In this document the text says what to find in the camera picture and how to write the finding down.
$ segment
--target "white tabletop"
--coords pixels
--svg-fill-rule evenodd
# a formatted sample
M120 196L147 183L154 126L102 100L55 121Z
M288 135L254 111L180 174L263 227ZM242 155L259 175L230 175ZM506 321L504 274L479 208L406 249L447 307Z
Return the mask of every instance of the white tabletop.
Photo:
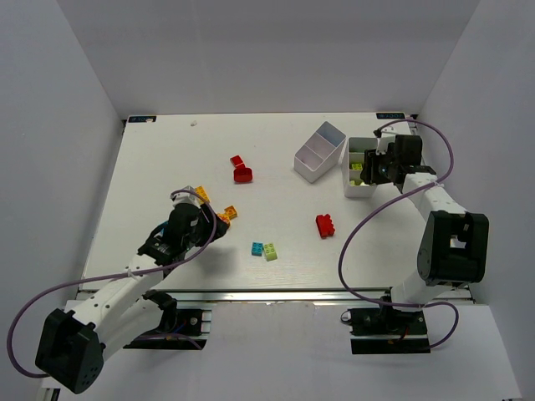
M202 351L121 350L95 383L60 401L398 400L520 397L489 307L460 306L453 337L431 354L351 355L343 306L219 304ZM424 311L430 340L451 327L447 307ZM45 388L57 388L48 378Z
M385 122L373 113L207 114L159 115L154 123L127 124L84 276L122 271L150 231L167 220L170 192L202 185L216 211L234 205L239 217L225 237L159 288L341 288L336 269L346 237L399 192L382 185L373 198L351 200L344 197L339 166L313 184L298 175L293 156L324 121L348 137L371 137ZM410 133L407 124L398 125L398 132ZM229 160L234 155L252 168L252 183L234 183ZM327 213L336 233L322 240L315 217ZM346 254L348 283L377 288L402 281L415 269L423 230L409 200L376 216ZM278 259L252 256L253 241L273 242Z

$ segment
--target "white backdrop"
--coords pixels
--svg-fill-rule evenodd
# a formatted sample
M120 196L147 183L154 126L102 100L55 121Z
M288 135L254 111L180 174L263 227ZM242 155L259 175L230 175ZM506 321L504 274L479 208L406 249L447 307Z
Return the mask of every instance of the white backdrop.
M54 0L7 0L0 13L0 399L35 399L8 361L8 327L38 292L79 278L120 143L121 124ZM48 295L15 332L34 366Z
M58 0L119 115L418 112L478 0Z
M481 1L420 115L451 139L448 191L491 222L487 273L471 289L491 306L526 400L535 400L533 20L534 2ZM444 171L444 145L429 133L424 146Z

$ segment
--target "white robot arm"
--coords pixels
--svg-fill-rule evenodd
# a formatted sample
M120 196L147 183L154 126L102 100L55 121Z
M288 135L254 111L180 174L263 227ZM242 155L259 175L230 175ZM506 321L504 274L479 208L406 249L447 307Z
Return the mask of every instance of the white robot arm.
M436 182L437 176L430 173L409 174L405 177L403 184L403 193L407 193L430 182ZM444 211L451 215L464 216L466 210L464 207L455 202L444 190L442 185L436 185L429 190L423 190L410 196L409 199L414 203L416 209L420 212L425 222L428 221L432 211ZM435 284L429 286L422 279L419 270L414 270L401 284L390 290L392 302L395 303L412 303L425 305L432 301L443 292L451 290L451 284ZM401 311L414 311L414 308L394 307Z
M383 134L374 133L378 138ZM364 152L364 183L392 183L401 193L413 194L409 199L426 225L417 268L386 292L377 302L380 307L351 309L350 319L343 321L352 326L353 353L428 353L421 309L443 292L479 282L485 274L488 219L456 203L442 185L430 185L437 176L421 164L422 147L418 135L396 135L382 139L378 150Z
M45 320L35 363L73 393L85 391L99 376L104 361L142 334L165 337L181 325L176 300L151 290L172 269L143 271L183 261L192 247L210 240L214 221L206 204L197 207L192 196L171 199L169 220L151 232L122 269L129 273L127 277L108 282L68 312L56 309ZM213 241L228 228L218 217L215 224Z

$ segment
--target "white box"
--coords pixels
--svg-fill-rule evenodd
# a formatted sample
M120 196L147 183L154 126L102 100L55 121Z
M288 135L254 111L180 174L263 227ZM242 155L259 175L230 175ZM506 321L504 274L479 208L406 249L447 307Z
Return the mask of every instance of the white box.
M381 140L382 145L388 142L394 142L395 137L392 135L383 136ZM364 165L364 151L369 149L377 149L378 140L376 138L349 138L344 150L344 158L342 159L342 181L344 184L344 195L346 198L370 198L377 185L360 185L363 181L360 179L362 170L351 170L353 163L360 163Z
M345 134L325 121L295 154L293 169L315 182L338 163L344 142Z

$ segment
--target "lime green lego brick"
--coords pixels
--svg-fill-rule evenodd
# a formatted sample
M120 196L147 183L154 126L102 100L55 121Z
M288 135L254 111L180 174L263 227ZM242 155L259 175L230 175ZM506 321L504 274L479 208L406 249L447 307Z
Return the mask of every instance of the lime green lego brick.
M277 253L275 252L275 246L272 243L264 244L264 254L267 261L274 261L277 259Z

